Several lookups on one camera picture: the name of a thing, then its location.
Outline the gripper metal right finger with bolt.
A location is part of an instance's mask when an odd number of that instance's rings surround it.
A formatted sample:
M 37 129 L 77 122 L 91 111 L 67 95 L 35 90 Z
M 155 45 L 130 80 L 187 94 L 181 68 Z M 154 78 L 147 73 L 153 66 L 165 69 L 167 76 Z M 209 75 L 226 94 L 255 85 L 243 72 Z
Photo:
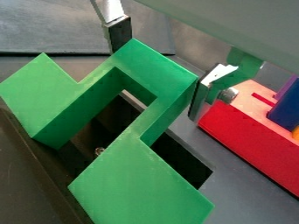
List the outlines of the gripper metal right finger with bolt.
M 227 65 L 218 64 L 201 78 L 191 100 L 189 117 L 193 121 L 201 118 L 205 104 L 213 104 L 221 93 L 233 86 L 255 77 L 265 61 L 233 47 Z

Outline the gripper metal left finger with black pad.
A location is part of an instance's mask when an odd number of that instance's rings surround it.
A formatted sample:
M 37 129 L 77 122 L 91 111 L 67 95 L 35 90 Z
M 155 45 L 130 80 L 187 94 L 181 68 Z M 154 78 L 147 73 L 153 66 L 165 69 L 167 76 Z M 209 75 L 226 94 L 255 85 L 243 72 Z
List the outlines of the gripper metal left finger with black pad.
M 102 21 L 110 52 L 115 53 L 133 38 L 131 17 L 121 0 L 90 0 Z

